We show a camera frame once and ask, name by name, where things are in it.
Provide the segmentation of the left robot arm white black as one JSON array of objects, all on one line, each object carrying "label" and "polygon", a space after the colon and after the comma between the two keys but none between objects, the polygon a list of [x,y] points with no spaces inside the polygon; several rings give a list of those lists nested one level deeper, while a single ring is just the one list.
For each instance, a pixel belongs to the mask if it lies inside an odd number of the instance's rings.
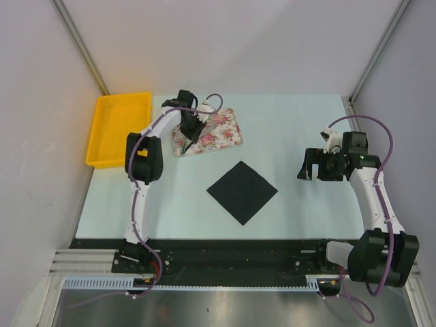
[{"label": "left robot arm white black", "polygon": [[184,140],[189,144],[199,141],[209,116],[219,112],[223,105],[219,96],[219,105],[210,103],[214,93],[202,102],[188,90],[180,90],[178,96],[167,99],[161,105],[159,115],[142,131],[131,132],[126,140],[125,171],[131,183],[131,206],[125,240],[118,255],[114,258],[118,264],[112,265],[112,271],[126,265],[136,272],[143,272],[149,266],[162,269],[162,261],[156,250],[147,244],[149,235],[143,232],[144,211],[150,198],[152,186],[164,172],[162,140],[170,136],[172,130],[179,128]]}]

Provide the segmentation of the silver table knife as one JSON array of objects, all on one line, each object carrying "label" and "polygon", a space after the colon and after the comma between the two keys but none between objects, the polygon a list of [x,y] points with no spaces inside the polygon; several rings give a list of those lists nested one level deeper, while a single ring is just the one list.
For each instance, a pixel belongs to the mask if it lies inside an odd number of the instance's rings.
[{"label": "silver table knife", "polygon": [[216,121],[209,121],[206,124],[205,128],[202,130],[200,137],[202,138],[202,137],[210,134],[214,130],[214,128],[216,128],[217,125],[218,125],[218,123]]}]

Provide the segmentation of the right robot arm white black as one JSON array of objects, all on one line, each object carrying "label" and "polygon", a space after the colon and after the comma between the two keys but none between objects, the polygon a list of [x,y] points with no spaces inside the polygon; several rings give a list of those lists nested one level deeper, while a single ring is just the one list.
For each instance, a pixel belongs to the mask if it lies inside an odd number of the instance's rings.
[{"label": "right robot arm white black", "polygon": [[306,149],[297,177],[310,181],[313,166],[317,166],[317,179],[321,181],[347,180],[358,200],[364,234],[354,244],[328,241],[326,249],[315,254],[315,267],[321,273],[331,273],[339,265],[352,281],[403,287],[420,245],[394,214],[379,157],[369,154],[364,132],[339,134],[327,127],[321,136],[326,142],[324,148]]}]

